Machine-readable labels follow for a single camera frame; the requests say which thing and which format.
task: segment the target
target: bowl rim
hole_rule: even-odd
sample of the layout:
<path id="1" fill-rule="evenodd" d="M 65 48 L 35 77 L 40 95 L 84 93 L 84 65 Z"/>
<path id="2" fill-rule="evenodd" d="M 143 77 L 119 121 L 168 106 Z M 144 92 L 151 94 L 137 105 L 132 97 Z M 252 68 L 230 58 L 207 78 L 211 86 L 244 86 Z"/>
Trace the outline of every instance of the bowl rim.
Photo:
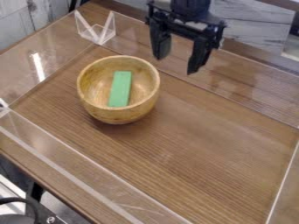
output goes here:
<path id="1" fill-rule="evenodd" d="M 154 76 L 156 78 L 156 82 L 155 82 L 155 85 L 154 85 L 154 90 L 151 92 L 151 94 L 141 100 L 139 101 L 137 103 L 129 105 L 129 106 L 125 106 L 125 107 L 117 107 L 117 108 L 113 108 L 113 107 L 109 107 L 109 106 L 99 106 L 99 105 L 95 105 L 85 97 L 84 97 L 84 94 L 81 92 L 81 89 L 80 89 L 80 80 L 81 80 L 81 77 L 84 76 L 87 70 L 95 65 L 97 64 L 100 61 L 103 60 L 111 60 L 111 59 L 115 59 L 115 58 L 129 58 L 129 59 L 135 59 L 135 60 L 139 60 L 141 61 L 143 63 L 145 63 L 151 68 L 152 68 L 152 71 L 154 71 Z M 147 102 L 156 94 L 158 90 L 159 90 L 159 87 L 160 87 L 160 75 L 159 75 L 159 71 L 158 69 L 155 68 L 155 66 L 144 59 L 140 59 L 135 56 L 129 56 L 129 55 L 115 55 L 115 56 L 108 56 L 108 57 L 104 57 L 101 59 L 97 59 L 95 60 L 92 63 L 89 63 L 84 68 L 83 70 L 80 71 L 79 73 L 79 78 L 77 78 L 77 91 L 79 91 L 79 97 L 81 100 L 84 100 L 84 102 L 87 102 L 91 106 L 93 106 L 95 108 L 99 108 L 99 109 L 108 109 L 108 110 L 123 110 L 123 109 L 131 109 L 131 108 L 135 108 L 137 106 L 140 106 L 141 104 L 144 104 L 144 102 Z"/>

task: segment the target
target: green sponge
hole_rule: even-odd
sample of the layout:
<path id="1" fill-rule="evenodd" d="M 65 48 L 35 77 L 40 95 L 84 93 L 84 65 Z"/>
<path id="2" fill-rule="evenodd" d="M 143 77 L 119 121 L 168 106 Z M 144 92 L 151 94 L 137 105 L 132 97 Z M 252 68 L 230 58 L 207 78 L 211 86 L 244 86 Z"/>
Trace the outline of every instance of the green sponge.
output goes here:
<path id="1" fill-rule="evenodd" d="M 128 71 L 115 71 L 112 87 L 107 105 L 117 108 L 128 104 L 132 84 L 132 73 Z"/>

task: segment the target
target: clear plastic corner piece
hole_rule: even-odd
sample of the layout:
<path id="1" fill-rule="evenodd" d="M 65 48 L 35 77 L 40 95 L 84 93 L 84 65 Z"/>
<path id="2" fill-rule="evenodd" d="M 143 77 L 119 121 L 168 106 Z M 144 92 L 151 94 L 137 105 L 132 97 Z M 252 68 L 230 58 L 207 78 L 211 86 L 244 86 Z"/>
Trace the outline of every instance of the clear plastic corner piece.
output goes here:
<path id="1" fill-rule="evenodd" d="M 96 45 L 103 46 L 116 36 L 116 21 L 113 11 L 108 13 L 104 26 L 99 24 L 93 24 L 91 26 L 77 10 L 75 10 L 75 18 L 79 35 L 84 39 L 92 41 Z"/>

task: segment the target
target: robotic arm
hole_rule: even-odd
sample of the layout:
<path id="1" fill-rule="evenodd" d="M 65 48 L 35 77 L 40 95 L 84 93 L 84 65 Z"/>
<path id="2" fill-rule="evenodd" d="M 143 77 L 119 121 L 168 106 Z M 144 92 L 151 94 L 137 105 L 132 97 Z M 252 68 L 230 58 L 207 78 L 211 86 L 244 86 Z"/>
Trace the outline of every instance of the robotic arm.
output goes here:
<path id="1" fill-rule="evenodd" d="M 211 56 L 211 50 L 219 49 L 226 23 L 210 14 L 211 0 L 171 0 L 170 8 L 155 1 L 148 2 L 148 17 L 154 56 L 163 59 L 172 46 L 172 33 L 194 41 L 188 62 L 188 74 L 199 71 Z M 187 22 L 206 24 L 199 30 Z"/>

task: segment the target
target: wooden bowl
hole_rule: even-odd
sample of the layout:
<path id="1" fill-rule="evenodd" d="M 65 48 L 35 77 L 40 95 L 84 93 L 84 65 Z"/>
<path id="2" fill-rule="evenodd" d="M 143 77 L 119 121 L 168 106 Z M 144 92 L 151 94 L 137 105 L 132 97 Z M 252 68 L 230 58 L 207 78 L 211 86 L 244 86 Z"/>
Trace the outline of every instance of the wooden bowl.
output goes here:
<path id="1" fill-rule="evenodd" d="M 115 71 L 132 72 L 128 106 L 108 106 Z M 139 120 L 155 106 L 160 88 L 160 76 L 155 67 L 143 59 L 112 56 L 95 61 L 77 78 L 79 97 L 88 113 L 103 123 L 125 124 Z"/>

